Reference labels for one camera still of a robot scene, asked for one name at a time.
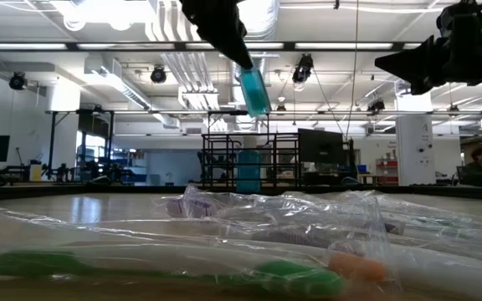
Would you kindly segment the black ceiling spotlight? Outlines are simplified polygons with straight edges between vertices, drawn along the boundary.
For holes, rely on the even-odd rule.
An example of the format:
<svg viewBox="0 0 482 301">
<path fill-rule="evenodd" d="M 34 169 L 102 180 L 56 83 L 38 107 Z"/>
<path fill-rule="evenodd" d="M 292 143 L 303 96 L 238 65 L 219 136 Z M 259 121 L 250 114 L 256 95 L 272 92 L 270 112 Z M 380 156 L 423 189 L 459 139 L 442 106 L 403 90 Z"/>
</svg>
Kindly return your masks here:
<svg viewBox="0 0 482 301">
<path fill-rule="evenodd" d="M 295 71 L 292 76 L 293 82 L 295 84 L 304 83 L 311 76 L 313 67 L 314 63 L 311 54 L 302 54 L 299 63 L 295 66 Z"/>
<path fill-rule="evenodd" d="M 385 106 L 384 100 L 381 98 L 371 101 L 367 106 L 367 111 L 372 112 L 373 114 L 376 114 L 377 112 L 380 112 L 385 109 L 386 109 L 386 106 Z"/>
<path fill-rule="evenodd" d="M 167 73 L 165 72 L 165 66 L 157 64 L 150 75 L 151 82 L 154 84 L 163 84 L 167 80 Z"/>
<path fill-rule="evenodd" d="M 25 73 L 14 72 L 8 85 L 13 90 L 25 90 L 28 87 L 28 80 L 25 77 Z"/>
</svg>

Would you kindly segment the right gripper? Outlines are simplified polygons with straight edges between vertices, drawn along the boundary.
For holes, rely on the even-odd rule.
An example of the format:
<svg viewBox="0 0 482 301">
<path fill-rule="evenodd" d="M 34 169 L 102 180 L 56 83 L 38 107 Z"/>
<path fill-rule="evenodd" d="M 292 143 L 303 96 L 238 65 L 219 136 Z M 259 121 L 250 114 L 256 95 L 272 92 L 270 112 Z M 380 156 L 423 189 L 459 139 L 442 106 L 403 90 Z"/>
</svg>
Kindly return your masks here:
<svg viewBox="0 0 482 301">
<path fill-rule="evenodd" d="M 413 94 L 447 83 L 482 84 L 482 3 L 460 0 L 436 20 L 440 36 L 375 59 L 375 65 L 411 82 Z"/>
</svg>

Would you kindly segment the red storage shelf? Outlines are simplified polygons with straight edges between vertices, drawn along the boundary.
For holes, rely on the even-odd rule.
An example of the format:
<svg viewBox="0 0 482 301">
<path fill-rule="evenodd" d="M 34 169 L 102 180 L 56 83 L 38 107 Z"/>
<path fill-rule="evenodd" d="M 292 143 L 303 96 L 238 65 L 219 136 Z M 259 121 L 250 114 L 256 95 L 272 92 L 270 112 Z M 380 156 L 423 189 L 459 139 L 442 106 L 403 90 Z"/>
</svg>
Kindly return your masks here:
<svg viewBox="0 0 482 301">
<path fill-rule="evenodd" d="M 397 160 L 376 159 L 377 182 L 382 186 L 398 186 L 398 162 Z"/>
</svg>

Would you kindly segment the orange toothbrush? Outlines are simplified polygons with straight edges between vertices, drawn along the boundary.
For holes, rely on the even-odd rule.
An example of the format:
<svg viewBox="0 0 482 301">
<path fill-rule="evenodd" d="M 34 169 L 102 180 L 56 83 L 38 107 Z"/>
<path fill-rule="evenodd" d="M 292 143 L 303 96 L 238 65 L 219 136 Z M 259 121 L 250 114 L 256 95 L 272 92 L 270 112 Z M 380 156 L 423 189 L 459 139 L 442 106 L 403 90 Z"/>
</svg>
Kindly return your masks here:
<svg viewBox="0 0 482 301">
<path fill-rule="evenodd" d="M 482 301 L 482 261 L 429 250 L 401 249 L 384 264 L 334 253 L 329 269 L 346 277 L 381 282 L 395 276 L 407 287 L 431 288 Z"/>
</svg>

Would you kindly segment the white square column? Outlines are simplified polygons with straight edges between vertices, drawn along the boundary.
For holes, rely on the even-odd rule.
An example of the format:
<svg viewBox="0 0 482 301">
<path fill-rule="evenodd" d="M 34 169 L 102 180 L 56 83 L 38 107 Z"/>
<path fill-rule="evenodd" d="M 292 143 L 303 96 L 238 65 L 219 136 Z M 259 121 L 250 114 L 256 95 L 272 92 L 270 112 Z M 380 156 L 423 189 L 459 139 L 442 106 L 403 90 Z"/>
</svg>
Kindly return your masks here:
<svg viewBox="0 0 482 301">
<path fill-rule="evenodd" d="M 430 93 L 396 94 L 398 174 L 401 186 L 436 182 L 433 151 L 433 111 Z"/>
</svg>

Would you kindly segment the green toothbrush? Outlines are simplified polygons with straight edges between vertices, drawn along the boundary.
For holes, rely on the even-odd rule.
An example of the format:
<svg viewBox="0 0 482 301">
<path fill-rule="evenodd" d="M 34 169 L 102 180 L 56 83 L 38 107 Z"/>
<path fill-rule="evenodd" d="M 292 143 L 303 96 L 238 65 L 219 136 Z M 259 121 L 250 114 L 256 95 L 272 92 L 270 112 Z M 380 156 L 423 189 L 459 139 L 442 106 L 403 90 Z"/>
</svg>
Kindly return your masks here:
<svg viewBox="0 0 482 301">
<path fill-rule="evenodd" d="M 183 279 L 229 287 L 249 286 L 305 298 L 334 298 L 346 286 L 342 277 L 312 263 L 205 247 L 158 245 L 0 251 L 0 275 Z"/>
</svg>

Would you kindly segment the black metal gantry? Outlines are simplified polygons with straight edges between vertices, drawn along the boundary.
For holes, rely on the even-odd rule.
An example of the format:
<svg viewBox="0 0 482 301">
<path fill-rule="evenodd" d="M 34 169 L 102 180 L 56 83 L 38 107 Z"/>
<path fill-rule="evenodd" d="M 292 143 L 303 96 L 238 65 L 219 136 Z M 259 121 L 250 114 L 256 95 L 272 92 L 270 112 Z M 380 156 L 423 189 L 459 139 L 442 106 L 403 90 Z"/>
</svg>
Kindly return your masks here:
<svg viewBox="0 0 482 301">
<path fill-rule="evenodd" d="M 115 111 L 114 110 L 103 110 L 103 109 L 78 109 L 78 110 L 48 110 L 46 114 L 51 115 L 51 128 L 50 128 L 50 141 L 49 141 L 49 162 L 48 169 L 46 171 L 46 176 L 50 180 L 54 169 L 53 169 L 53 158 L 54 158 L 54 142 L 55 142 L 55 132 L 56 126 L 63 121 L 69 115 L 100 115 L 105 114 L 110 116 L 109 121 L 109 134 L 107 139 L 107 151 L 105 152 L 105 157 L 108 160 L 108 164 L 111 163 L 112 155 L 112 140 L 114 137 L 114 125 L 115 125 Z"/>
</svg>

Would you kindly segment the teal mouthwash bottle white cap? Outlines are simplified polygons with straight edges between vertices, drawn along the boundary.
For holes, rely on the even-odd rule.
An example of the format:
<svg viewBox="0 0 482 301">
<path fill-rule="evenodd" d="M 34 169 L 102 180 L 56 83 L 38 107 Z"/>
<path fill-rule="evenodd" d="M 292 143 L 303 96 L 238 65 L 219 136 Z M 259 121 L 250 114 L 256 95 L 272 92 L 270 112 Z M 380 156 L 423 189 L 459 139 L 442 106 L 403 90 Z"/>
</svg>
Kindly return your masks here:
<svg viewBox="0 0 482 301">
<path fill-rule="evenodd" d="M 260 153 L 257 151 L 257 137 L 245 136 L 242 149 L 238 152 L 237 192 L 243 194 L 258 193 L 261 188 Z"/>
<path fill-rule="evenodd" d="M 251 117 L 267 115 L 271 111 L 269 95 L 259 69 L 241 69 L 238 81 Z"/>
</svg>

